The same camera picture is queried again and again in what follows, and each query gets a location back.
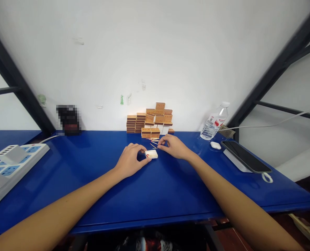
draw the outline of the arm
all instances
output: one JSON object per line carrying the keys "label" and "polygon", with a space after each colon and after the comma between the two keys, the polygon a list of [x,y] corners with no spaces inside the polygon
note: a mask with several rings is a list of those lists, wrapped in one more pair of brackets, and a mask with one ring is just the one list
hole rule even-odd
{"label": "arm", "polygon": [[52,250],[101,196],[151,161],[137,161],[139,151],[146,148],[130,143],[112,170],[7,230],[0,235],[0,250]]}
{"label": "arm", "polygon": [[303,250],[302,247],[262,208],[213,170],[177,137],[167,134],[158,148],[185,159],[196,170],[221,209],[256,250]]}

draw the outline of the white wall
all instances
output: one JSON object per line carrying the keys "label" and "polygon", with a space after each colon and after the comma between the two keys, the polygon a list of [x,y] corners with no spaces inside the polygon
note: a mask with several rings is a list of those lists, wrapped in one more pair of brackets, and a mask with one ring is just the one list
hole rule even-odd
{"label": "white wall", "polygon": [[310,176],[310,148],[277,167],[277,170],[294,182]]}
{"label": "white wall", "polygon": [[[310,54],[292,64],[262,101],[310,110]],[[272,125],[291,116],[257,105],[241,126]],[[240,129],[240,143],[273,167],[278,167],[310,148],[310,119],[296,117],[275,127]],[[303,168],[309,172],[310,165]]]}
{"label": "white wall", "polygon": [[0,39],[52,121],[76,104],[85,129],[125,130],[165,102],[175,130],[196,131],[221,101],[234,114],[309,12],[310,0],[0,0]]}
{"label": "white wall", "polygon": [[[0,75],[0,88],[8,87]],[[13,93],[0,95],[0,130],[40,130]]]}

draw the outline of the finger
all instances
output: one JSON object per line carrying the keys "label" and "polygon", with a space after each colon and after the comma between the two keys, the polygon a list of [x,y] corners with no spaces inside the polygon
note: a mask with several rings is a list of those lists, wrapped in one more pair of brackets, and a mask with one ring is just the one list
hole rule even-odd
{"label": "finger", "polygon": [[157,148],[161,149],[164,152],[170,153],[170,148],[169,147],[159,145]]}
{"label": "finger", "polygon": [[144,167],[146,164],[148,164],[151,161],[150,158],[146,158],[144,160],[139,161],[141,168]]}
{"label": "finger", "polygon": [[168,140],[170,138],[171,135],[165,135],[163,137],[161,137],[161,139],[159,140],[158,144],[159,145],[164,145],[163,142],[165,143],[166,140]]}
{"label": "finger", "polygon": [[147,148],[145,148],[143,145],[139,145],[137,144],[136,147],[134,147],[137,151],[141,151],[141,152],[145,152],[147,150]]}

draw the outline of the white cable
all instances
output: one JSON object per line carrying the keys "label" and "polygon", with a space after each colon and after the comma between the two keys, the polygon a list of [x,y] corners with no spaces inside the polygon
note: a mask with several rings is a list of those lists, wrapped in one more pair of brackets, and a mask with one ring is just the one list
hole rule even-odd
{"label": "white cable", "polygon": [[262,173],[262,178],[267,183],[273,183],[273,179],[271,178],[271,176],[268,173]]}
{"label": "white cable", "polygon": [[55,136],[52,136],[52,137],[50,137],[50,138],[46,138],[46,139],[42,140],[39,144],[42,144],[42,143],[44,143],[44,142],[46,142],[46,141],[48,141],[48,140],[50,140],[50,139],[52,139],[52,138],[56,138],[56,137],[58,137],[58,136],[60,136],[60,135],[55,135]]}
{"label": "white cable", "polygon": [[303,115],[303,114],[309,113],[309,112],[310,112],[310,110],[309,110],[309,111],[302,112],[302,113],[298,113],[298,114],[296,114],[296,115],[294,115],[294,116],[292,116],[292,117],[289,117],[288,119],[285,119],[285,120],[283,120],[283,121],[280,121],[278,124],[274,124],[274,125],[232,127],[232,128],[227,128],[227,129],[221,129],[221,130],[219,130],[219,131],[226,131],[226,130],[237,129],[237,128],[247,128],[247,127],[272,127],[272,126],[277,126],[277,125],[279,125],[279,124],[281,124],[281,123],[284,123],[284,122],[286,122],[286,121],[288,121],[288,120],[290,120],[290,119],[292,119],[292,118],[298,117],[298,116],[300,116],[300,115]]}

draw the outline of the bottle label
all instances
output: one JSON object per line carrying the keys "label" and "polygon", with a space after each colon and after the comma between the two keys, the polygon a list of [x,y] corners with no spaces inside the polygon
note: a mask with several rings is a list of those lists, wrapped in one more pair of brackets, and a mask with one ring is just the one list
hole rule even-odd
{"label": "bottle label", "polygon": [[216,116],[212,115],[210,119],[210,124],[213,124],[216,120]]}
{"label": "bottle label", "polygon": [[224,121],[225,121],[224,119],[218,119],[214,122],[214,125],[219,127],[224,123]]}

